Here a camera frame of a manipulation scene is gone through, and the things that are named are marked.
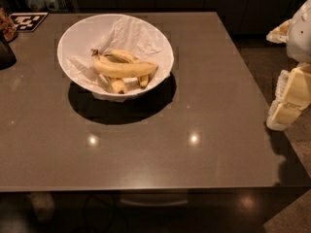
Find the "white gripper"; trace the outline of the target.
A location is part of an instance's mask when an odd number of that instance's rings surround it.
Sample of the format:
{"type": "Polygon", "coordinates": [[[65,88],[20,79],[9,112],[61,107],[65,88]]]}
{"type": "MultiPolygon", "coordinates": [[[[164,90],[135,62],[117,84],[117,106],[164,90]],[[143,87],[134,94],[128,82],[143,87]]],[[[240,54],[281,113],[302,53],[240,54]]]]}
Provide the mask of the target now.
{"type": "MultiPolygon", "coordinates": [[[[288,19],[271,30],[266,40],[274,44],[287,42],[288,57],[298,62],[311,62],[311,0],[288,19]]],[[[271,103],[266,126],[275,131],[289,128],[311,104],[311,65],[298,64],[290,72],[282,70],[275,99],[271,103]]]]}

